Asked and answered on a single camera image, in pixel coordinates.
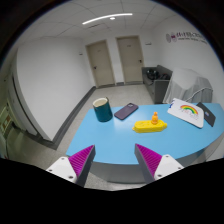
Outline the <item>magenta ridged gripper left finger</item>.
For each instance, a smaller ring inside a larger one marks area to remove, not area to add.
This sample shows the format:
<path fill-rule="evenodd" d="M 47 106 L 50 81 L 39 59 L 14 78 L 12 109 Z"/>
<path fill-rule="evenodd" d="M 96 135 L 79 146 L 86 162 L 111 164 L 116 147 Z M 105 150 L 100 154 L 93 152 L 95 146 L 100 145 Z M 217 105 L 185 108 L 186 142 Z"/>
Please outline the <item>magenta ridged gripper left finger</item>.
<path fill-rule="evenodd" d="M 83 187 L 95 155 L 95 146 L 91 145 L 70 157 L 60 157 L 46 171 Z"/>

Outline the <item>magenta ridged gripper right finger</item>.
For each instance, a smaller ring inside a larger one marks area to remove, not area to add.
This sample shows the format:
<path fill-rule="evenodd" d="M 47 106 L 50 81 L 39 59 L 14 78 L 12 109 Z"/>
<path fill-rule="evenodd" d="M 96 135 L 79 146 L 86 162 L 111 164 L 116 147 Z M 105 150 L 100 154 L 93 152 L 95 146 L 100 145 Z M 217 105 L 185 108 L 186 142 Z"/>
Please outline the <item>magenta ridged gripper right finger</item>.
<path fill-rule="evenodd" d="M 135 156 L 147 184 L 183 169 L 172 156 L 160 155 L 140 144 L 135 145 Z"/>

